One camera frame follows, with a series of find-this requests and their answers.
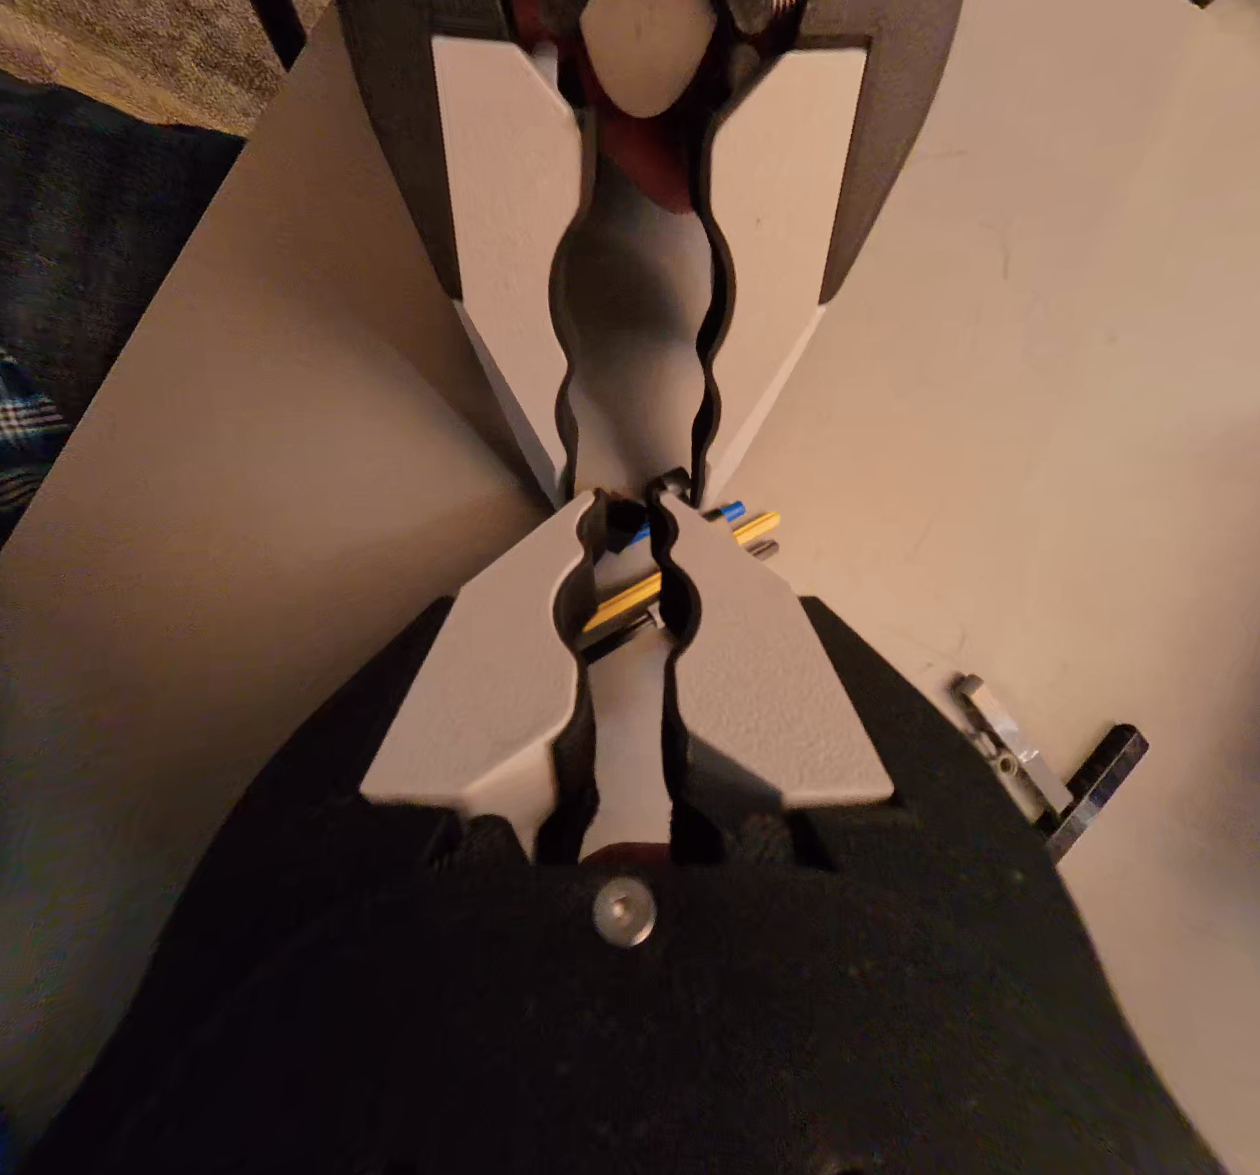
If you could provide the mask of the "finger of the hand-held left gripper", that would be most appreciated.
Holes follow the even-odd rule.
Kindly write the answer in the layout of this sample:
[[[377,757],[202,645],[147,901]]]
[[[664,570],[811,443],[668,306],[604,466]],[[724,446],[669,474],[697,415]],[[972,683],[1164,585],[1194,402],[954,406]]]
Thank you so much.
[[[868,53],[793,49],[716,117],[699,213],[714,256],[697,337],[691,498],[716,504],[811,343]]]
[[[559,423],[570,359],[554,270],[585,203],[585,140],[555,53],[437,36],[432,42],[459,298],[455,310],[521,454],[555,508],[573,498]]]

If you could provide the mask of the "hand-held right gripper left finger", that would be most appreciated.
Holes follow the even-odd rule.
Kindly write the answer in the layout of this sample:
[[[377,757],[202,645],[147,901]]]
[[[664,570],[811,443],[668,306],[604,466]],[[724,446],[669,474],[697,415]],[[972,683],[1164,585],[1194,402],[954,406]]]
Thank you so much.
[[[581,493],[459,591],[360,783],[366,800],[502,818],[535,861],[578,861],[600,802],[578,641],[607,536],[607,493]]]

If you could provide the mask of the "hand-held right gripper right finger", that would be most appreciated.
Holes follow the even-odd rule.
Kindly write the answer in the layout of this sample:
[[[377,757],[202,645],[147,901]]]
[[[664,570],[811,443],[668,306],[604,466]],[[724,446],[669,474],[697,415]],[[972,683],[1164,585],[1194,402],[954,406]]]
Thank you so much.
[[[802,600],[678,488],[650,490],[670,857],[726,861],[793,814],[867,810],[895,787]]]

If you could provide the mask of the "lego chassis assembly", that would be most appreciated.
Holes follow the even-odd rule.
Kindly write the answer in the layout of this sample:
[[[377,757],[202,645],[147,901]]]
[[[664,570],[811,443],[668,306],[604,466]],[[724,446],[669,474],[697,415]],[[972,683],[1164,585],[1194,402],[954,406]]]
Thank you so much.
[[[774,534],[781,524],[777,512],[749,515],[743,503],[728,503],[710,513],[708,520],[731,528],[739,547],[760,561],[780,551]],[[662,576],[654,570],[604,599],[588,619],[580,637],[584,661],[593,665],[607,660],[646,632],[659,631]]]

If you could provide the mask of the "grey lego beam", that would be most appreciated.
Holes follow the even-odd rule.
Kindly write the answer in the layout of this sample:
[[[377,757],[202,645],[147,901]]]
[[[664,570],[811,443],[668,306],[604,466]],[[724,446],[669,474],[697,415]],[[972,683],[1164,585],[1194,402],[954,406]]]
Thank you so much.
[[[949,693],[967,722],[971,741],[984,758],[995,749],[1017,757],[1021,768],[1017,779],[996,776],[1028,821],[1036,823],[1048,807],[1067,808],[1065,781],[1051,768],[1041,749],[983,679],[960,676],[952,683]]]

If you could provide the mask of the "long black lego beam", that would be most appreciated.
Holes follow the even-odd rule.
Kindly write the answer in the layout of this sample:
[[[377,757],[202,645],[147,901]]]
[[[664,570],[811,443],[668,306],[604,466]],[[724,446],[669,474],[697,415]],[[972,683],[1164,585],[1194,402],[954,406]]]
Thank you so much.
[[[1036,822],[1052,864],[1059,867],[1097,823],[1148,750],[1149,742],[1137,726],[1129,723],[1111,726],[1076,775],[1065,784],[1067,808],[1048,807]]]

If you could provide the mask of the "person's dark pants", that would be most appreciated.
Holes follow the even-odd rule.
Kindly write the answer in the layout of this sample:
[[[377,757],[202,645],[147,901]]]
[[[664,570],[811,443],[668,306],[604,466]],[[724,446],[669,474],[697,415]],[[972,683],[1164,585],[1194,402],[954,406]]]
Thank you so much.
[[[2,352],[71,424],[244,148],[2,76]]]

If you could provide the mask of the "person's plaid shirt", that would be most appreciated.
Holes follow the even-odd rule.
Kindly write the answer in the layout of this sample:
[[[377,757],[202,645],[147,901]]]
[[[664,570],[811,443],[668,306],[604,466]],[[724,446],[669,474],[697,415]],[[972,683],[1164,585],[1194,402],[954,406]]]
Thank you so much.
[[[38,494],[72,433],[53,401],[2,352],[2,521],[7,532]]]

